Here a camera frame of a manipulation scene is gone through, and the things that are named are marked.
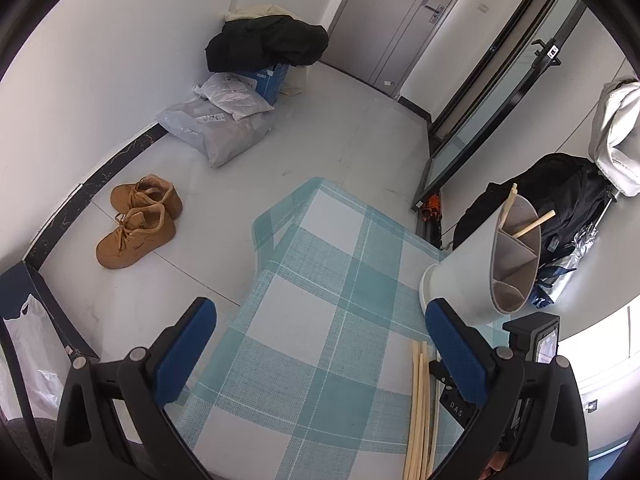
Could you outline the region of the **person's right hand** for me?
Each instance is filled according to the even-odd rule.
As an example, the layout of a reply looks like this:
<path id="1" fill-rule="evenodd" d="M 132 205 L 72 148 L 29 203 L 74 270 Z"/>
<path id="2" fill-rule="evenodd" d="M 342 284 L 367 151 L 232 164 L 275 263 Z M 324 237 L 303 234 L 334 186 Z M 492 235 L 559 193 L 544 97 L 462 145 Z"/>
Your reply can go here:
<path id="1" fill-rule="evenodd" d="M 486 480 L 496 472 L 500 471 L 504 467 L 507 459 L 508 454 L 506 454 L 506 452 L 495 452 L 483 472 L 480 474 L 480 480 Z"/>

